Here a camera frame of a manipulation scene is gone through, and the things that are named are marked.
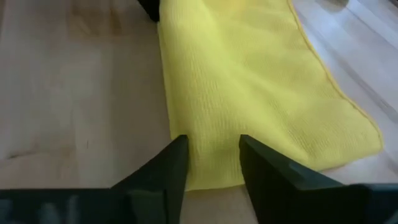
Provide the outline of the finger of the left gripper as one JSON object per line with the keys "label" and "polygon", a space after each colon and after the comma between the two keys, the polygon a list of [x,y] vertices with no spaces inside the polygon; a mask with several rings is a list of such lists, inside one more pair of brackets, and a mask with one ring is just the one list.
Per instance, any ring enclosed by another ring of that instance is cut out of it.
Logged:
{"label": "finger of the left gripper", "polygon": [[150,19],[159,22],[159,6],[160,0],[137,0]]}

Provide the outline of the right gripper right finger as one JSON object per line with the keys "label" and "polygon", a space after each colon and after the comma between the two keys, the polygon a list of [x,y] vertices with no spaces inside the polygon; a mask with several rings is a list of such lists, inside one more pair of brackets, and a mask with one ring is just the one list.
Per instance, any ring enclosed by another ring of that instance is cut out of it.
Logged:
{"label": "right gripper right finger", "polygon": [[248,135],[239,157],[259,224],[398,224],[398,184],[345,185]]}

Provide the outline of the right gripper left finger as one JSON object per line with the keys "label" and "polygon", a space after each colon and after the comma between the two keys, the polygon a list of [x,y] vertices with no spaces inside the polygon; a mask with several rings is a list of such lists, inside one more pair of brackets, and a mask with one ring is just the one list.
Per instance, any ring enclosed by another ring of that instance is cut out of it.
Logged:
{"label": "right gripper left finger", "polygon": [[179,224],[188,138],[110,188],[0,190],[0,224]]}

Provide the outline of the yellow microfiber towel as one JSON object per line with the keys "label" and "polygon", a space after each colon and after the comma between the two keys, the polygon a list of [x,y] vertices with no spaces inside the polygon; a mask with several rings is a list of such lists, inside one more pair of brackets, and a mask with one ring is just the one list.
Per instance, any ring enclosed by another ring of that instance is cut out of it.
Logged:
{"label": "yellow microfiber towel", "polygon": [[383,148],[291,0],[160,0],[159,14],[170,133],[189,138],[187,190],[242,185],[243,134],[314,170]]}

